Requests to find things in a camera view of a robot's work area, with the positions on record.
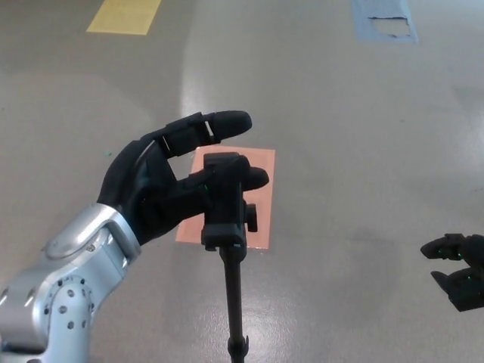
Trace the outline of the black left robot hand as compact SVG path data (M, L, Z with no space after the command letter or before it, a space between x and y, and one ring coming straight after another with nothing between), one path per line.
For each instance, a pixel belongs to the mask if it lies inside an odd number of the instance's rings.
M233 219L234 192L267 185L264 169L237 155L177 179L169 159L219 144L252 125L250 115L242 110L195 113L131 141L110 164L98 202L120 212L141 245L217 206L225 218Z

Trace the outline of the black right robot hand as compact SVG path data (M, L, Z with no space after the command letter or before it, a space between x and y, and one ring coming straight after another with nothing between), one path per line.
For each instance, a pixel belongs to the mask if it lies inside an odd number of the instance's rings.
M482 235L445 234L424 244L420 251L428 259L465 261L468 268L450 275L432 271L431 275L459 312L483 307Z

